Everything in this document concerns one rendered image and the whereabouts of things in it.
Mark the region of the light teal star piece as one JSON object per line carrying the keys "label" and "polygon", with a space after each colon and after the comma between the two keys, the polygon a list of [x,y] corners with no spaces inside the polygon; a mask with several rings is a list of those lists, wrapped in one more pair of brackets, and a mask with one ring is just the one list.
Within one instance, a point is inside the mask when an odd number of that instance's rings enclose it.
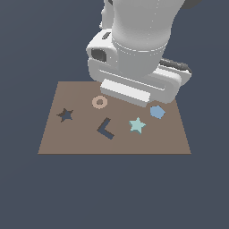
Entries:
{"label": "light teal star piece", "polygon": [[129,121],[129,125],[131,126],[131,132],[137,132],[138,134],[141,134],[142,129],[146,126],[145,123],[143,123],[140,118],[137,118],[136,120]]}

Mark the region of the brown slotted board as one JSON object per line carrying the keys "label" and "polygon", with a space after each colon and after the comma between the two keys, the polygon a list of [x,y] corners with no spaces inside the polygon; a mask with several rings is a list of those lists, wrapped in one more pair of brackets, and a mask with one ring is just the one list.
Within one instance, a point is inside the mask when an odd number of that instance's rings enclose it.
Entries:
{"label": "brown slotted board", "polygon": [[[161,106],[161,119],[150,115]],[[129,121],[146,124],[141,134]],[[189,155],[190,147],[176,102],[135,106],[100,92],[96,81],[60,81],[38,150],[40,155]]]}

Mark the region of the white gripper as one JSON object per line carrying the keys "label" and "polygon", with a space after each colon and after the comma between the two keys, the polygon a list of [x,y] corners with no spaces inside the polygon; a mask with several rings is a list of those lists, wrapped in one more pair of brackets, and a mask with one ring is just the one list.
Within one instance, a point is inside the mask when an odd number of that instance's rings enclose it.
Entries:
{"label": "white gripper", "polygon": [[112,44],[111,30],[101,30],[86,51],[90,77],[101,83],[100,91],[137,106],[145,107],[152,101],[171,103],[192,75],[187,64],[165,58],[151,74],[138,78],[124,75],[118,71],[118,54]]}

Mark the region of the blue pentagon piece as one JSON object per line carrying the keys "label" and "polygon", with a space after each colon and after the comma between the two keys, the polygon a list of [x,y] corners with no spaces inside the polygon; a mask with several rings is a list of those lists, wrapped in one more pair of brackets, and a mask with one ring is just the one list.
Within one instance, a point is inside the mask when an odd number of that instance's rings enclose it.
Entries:
{"label": "blue pentagon piece", "polygon": [[157,119],[161,119],[165,114],[165,110],[161,106],[152,106],[150,108],[150,115]]}

